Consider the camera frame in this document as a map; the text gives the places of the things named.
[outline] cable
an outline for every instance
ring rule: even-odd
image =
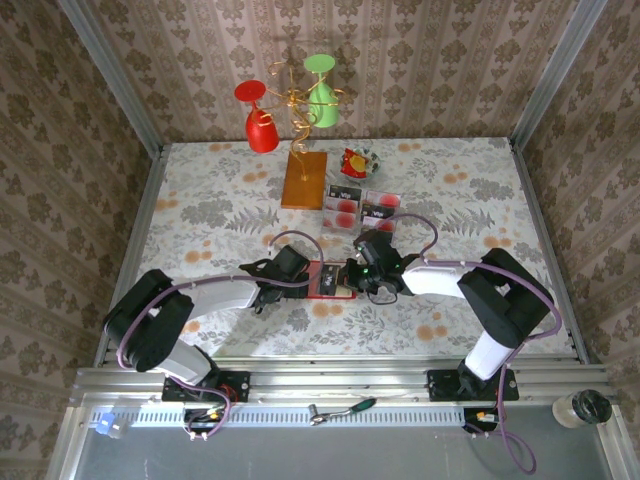
[[[438,227],[436,227],[435,223],[433,223],[431,220],[429,220],[427,217],[423,217],[422,215],[417,215],[415,213],[396,213],[395,215],[391,215],[388,218],[385,218],[384,220],[382,220],[380,223],[376,224],[376,229],[380,229],[380,227],[382,227],[382,225],[384,225],[387,222],[390,222],[391,220],[396,220],[398,218],[405,218],[405,217],[410,217],[410,218],[416,218],[418,220],[423,221],[424,223],[426,223],[427,225],[429,225],[431,227],[431,230],[433,230],[433,240],[431,241],[431,243],[429,245],[427,245],[426,247],[424,247],[422,250],[420,250],[420,256],[424,256],[424,253],[429,250],[430,248],[432,248],[436,243],[438,243]]]
[[[209,432],[207,432],[207,436],[214,435],[218,430],[220,430],[220,427],[222,427],[222,425],[229,418],[229,412],[231,411],[231,400],[229,400],[229,397],[227,395],[225,395],[223,392],[221,392],[220,390],[217,390],[215,388],[196,387],[195,385],[189,385],[188,383],[183,382],[179,378],[176,378],[176,377],[169,377],[169,378],[171,380],[173,380],[175,383],[177,383],[178,385],[180,385],[180,387],[184,388],[185,390],[191,390],[191,391],[194,391],[194,392],[213,393],[213,394],[219,396],[220,398],[222,398],[224,400],[225,407],[224,407],[224,412],[222,413],[222,418],[220,419],[220,421],[218,422],[218,424],[215,427],[213,427]],[[191,424],[193,423],[194,420],[195,420],[195,418],[191,418],[189,420],[189,422],[187,424],[187,428],[189,430],[191,429]]]
[[[229,397],[229,400],[231,400],[231,408],[233,408],[236,403],[238,403],[238,394],[236,393],[236,391],[229,385],[226,385],[224,383],[220,385],[220,390],[227,394],[227,397]]]
[[[275,240],[277,240],[278,238],[284,235],[289,235],[289,234],[300,235],[305,237],[306,239],[310,240],[311,243],[313,243],[318,249],[318,253],[320,254],[320,268],[315,274],[309,277],[308,280],[305,280],[304,282],[288,283],[288,282],[280,282],[278,280],[271,280],[269,278],[254,277],[252,275],[224,275],[219,277],[202,278],[199,280],[194,280],[192,282],[185,282],[178,285],[172,285],[171,287],[167,288],[165,291],[161,292],[153,300],[151,300],[147,304],[147,306],[144,307],[142,311],[140,311],[138,316],[133,320],[133,322],[131,323],[131,325],[123,335],[122,340],[120,340],[120,345],[118,346],[118,350],[116,351],[116,356],[118,358],[118,365],[120,365],[120,367],[122,368],[131,368],[131,365],[124,358],[124,350],[125,350],[125,347],[127,346],[127,343],[129,343],[129,340],[131,340],[131,336],[133,335],[133,332],[136,330],[136,328],[138,328],[138,325],[146,317],[149,311],[151,311],[151,309],[154,308],[158,303],[160,303],[160,301],[162,301],[167,296],[171,295],[173,292],[176,292],[181,289],[191,289],[200,285],[207,285],[210,283],[230,282],[235,280],[248,281],[248,282],[264,282],[264,283],[270,283],[271,285],[276,285],[278,287],[284,287],[284,288],[304,287],[305,285],[309,285],[311,282],[313,282],[316,278],[318,278],[322,274],[322,268],[324,267],[324,252],[322,251],[322,247],[316,241],[315,238],[299,230],[286,230],[284,232],[279,233],[278,235],[276,235],[271,239],[271,241],[269,242],[269,252],[271,253],[271,248]]]
[[[199,410],[189,410],[189,413],[191,414],[189,417],[187,417],[186,413],[185,413],[185,418],[184,418],[184,425],[182,427],[182,429],[191,437],[192,440],[195,440],[196,438],[196,432],[194,431],[194,429],[192,428],[192,425],[194,422],[198,422],[198,423],[210,423],[212,418],[207,415],[207,412],[209,410],[201,408]],[[212,429],[207,430],[205,433],[207,434],[207,437],[209,436],[209,432],[211,432]]]
[[[542,332],[542,333],[538,333],[535,335],[530,335],[525,339],[525,342],[530,342],[531,340],[535,340],[538,338],[545,338],[545,337],[549,337],[551,335],[555,335],[556,333],[558,333],[560,331],[560,329],[562,328],[562,315],[560,314],[560,311],[558,310],[558,308],[553,304],[553,301],[547,297],[544,293],[542,293],[542,291],[537,288],[535,285],[533,285],[531,282],[525,280],[524,278],[520,277],[519,275],[516,275],[515,273],[510,272],[509,270],[505,270],[504,268],[500,268],[500,267],[495,267],[493,265],[487,265],[485,263],[480,263],[480,262],[468,262],[468,261],[462,261],[462,260],[429,260],[429,259],[425,259],[424,260],[426,265],[432,265],[435,267],[466,267],[466,268],[481,268],[484,270],[489,270],[490,272],[493,273],[498,273],[504,277],[507,277],[510,280],[513,280],[516,283],[519,283],[520,285],[522,285],[523,287],[525,287],[526,289],[528,289],[531,293],[533,293],[536,297],[538,297],[538,299],[540,299],[540,301],[542,303],[545,304],[545,306],[549,309],[549,311],[551,313],[553,313],[553,316],[556,318],[556,324],[553,328],[547,330],[546,332]]]
[[[498,422],[500,426],[500,431],[492,432],[492,433],[499,434],[502,437],[502,443],[504,444],[505,449],[509,453],[509,456],[511,457],[513,462],[520,469],[520,471],[525,475],[533,475],[534,473],[536,473],[536,470],[538,468],[538,462],[536,460],[535,454],[533,453],[533,449],[527,444],[527,442],[524,441],[524,439],[522,439],[518,435],[508,432],[504,426],[506,421],[506,412],[504,408],[504,382],[505,382],[506,373],[507,373],[507,364],[513,361],[516,355],[520,353],[520,350],[522,350],[522,348],[527,343],[529,343],[532,340],[555,335],[560,331],[560,329],[562,328],[562,315],[560,314],[560,311],[553,304],[553,301],[549,297],[547,297],[539,288],[537,288],[531,282],[520,277],[519,275],[516,275],[515,273],[505,270],[504,268],[496,267],[493,265],[487,265],[485,263],[480,263],[480,262],[467,262],[467,261],[454,261],[454,260],[426,260],[426,259],[424,261],[425,261],[425,264],[427,265],[440,266],[440,267],[459,267],[460,265],[462,265],[463,267],[467,267],[467,268],[481,268],[493,273],[497,273],[504,277],[507,277],[508,279],[513,280],[514,282],[519,283],[523,287],[527,288],[531,293],[533,293],[536,297],[538,297],[538,299],[540,299],[540,301],[546,305],[549,311],[553,313],[553,316],[556,318],[556,324],[554,325],[553,328],[550,328],[549,330],[542,333],[529,335],[527,338],[524,339],[524,341],[522,342],[522,345],[516,348],[511,353],[511,355],[509,355],[509,357],[505,360],[504,364],[500,369],[500,380],[498,382],[498,399],[497,399],[496,406],[498,408]],[[531,457],[531,468],[529,469],[525,468],[522,462],[518,460],[518,457],[516,457],[515,453],[513,452],[513,449],[511,448],[509,440],[515,443],[519,443],[522,447],[525,448],[525,450],[527,450],[527,452],[529,453],[529,456]]]
[[[394,303],[396,303],[398,301],[398,294],[394,293],[393,294],[393,300],[390,300],[388,302],[376,302],[373,298],[371,298],[371,292],[367,292],[367,297],[369,298],[369,301],[371,303],[373,303],[374,305],[379,305],[379,306],[384,306],[384,305],[393,305]]]

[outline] green handle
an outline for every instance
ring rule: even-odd
[[[375,398],[368,398],[366,400],[363,400],[360,403],[356,403],[349,410],[351,410],[351,413],[363,412],[373,407],[376,404],[376,402],[377,400]]]

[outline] package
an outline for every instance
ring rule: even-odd
[[[394,193],[367,191],[360,214],[360,221],[362,222],[361,233],[377,228],[380,225],[379,230],[384,232],[389,242],[391,242],[396,230],[396,220],[386,223],[382,223],[382,221],[396,214],[400,207],[400,201],[401,196]]]
[[[353,232],[358,223],[362,190],[330,185],[324,199],[322,226],[334,233]]]

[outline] black mounting plate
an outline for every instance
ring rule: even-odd
[[[469,392],[460,390],[460,374],[458,370],[429,370],[427,371],[427,388],[431,402],[467,402],[486,401],[495,402],[498,397],[498,383],[500,374],[494,375],[487,386],[477,397],[471,397]],[[518,400],[518,385],[513,370],[507,370],[504,385],[504,400]]]
[[[251,390],[251,373],[221,370],[216,386],[213,388],[218,388],[220,385],[228,385],[236,392],[237,398],[232,398],[232,401],[246,403],[249,400],[249,391]],[[162,389],[162,401],[220,403],[221,399],[214,393],[185,390],[170,378],[166,378]]]

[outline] wooden base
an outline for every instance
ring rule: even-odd
[[[307,179],[302,179],[302,165],[289,153],[280,206],[298,210],[322,210],[327,154],[307,152],[301,153],[300,156],[304,162]]]

